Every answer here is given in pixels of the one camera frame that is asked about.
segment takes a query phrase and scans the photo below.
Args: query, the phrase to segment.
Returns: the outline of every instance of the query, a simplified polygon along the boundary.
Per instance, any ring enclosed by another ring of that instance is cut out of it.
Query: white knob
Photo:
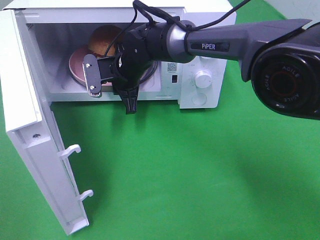
[[[201,106],[207,102],[207,96],[203,93],[200,93],[200,94],[194,95],[191,100],[193,104]]]
[[[205,89],[212,84],[212,74],[209,71],[201,70],[194,76],[194,82],[197,88]]]

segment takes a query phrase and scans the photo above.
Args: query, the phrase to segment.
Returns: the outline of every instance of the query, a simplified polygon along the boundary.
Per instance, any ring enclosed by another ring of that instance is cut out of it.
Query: qr code label
[[[175,62],[168,62],[167,71],[168,71],[168,72],[176,72],[176,71],[177,71],[177,67],[178,67],[178,64],[177,64],[177,63],[175,63]]]

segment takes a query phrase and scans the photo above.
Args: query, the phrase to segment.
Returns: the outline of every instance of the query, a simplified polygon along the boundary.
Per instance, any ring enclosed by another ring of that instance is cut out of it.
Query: white wall
[[[311,19],[320,22],[320,0],[265,0],[288,19]]]

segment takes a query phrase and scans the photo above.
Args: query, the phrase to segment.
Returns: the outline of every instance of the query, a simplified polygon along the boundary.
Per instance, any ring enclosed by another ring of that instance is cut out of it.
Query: green table
[[[262,0],[238,23],[283,17]],[[0,115],[2,240],[315,240],[320,127],[276,114],[229,61],[216,109],[144,101],[61,102],[52,109],[90,226],[67,237],[5,133]]]

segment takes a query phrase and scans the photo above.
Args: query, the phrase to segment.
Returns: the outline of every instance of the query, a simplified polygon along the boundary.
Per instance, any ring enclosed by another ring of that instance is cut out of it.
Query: screw
[[[38,139],[38,138],[41,137],[41,135],[37,133],[37,134],[33,135],[32,137],[33,137],[34,139]]]

